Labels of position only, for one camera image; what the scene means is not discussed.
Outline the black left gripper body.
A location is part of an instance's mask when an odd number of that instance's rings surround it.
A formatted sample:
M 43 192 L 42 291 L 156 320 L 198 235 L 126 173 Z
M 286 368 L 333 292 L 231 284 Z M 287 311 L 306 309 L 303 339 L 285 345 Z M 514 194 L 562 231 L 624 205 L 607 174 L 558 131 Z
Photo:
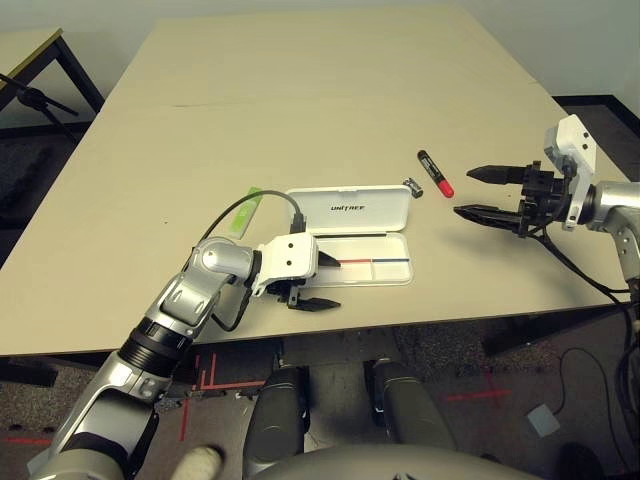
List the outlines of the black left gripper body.
M 305 279 L 279 280 L 267 287 L 267 293 L 278 297 L 280 303 L 289 309 L 303 310 L 304 301 L 300 299 L 299 289 L 306 284 Z

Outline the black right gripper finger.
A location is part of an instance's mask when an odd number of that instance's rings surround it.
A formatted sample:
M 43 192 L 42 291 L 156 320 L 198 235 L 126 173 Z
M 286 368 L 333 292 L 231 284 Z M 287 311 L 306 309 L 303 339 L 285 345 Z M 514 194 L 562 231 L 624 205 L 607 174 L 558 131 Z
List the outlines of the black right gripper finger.
M 522 184 L 525 168 L 504 165 L 486 165 L 469 170 L 466 175 L 487 184 Z
M 456 206 L 453 211 L 461 218 L 473 223 L 518 233 L 521 216 L 517 212 L 501 210 L 486 205 Z

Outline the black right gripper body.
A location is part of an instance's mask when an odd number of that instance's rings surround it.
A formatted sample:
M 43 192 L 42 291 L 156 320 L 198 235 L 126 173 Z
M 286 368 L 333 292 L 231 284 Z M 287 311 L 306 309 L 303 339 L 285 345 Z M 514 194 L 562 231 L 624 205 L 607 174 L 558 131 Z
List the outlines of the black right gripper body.
M 529 237 L 556 221 L 564 212 L 568 199 L 567 178 L 555 178 L 551 171 L 543 171 L 541 162 L 534 161 L 524 170 L 518 236 Z

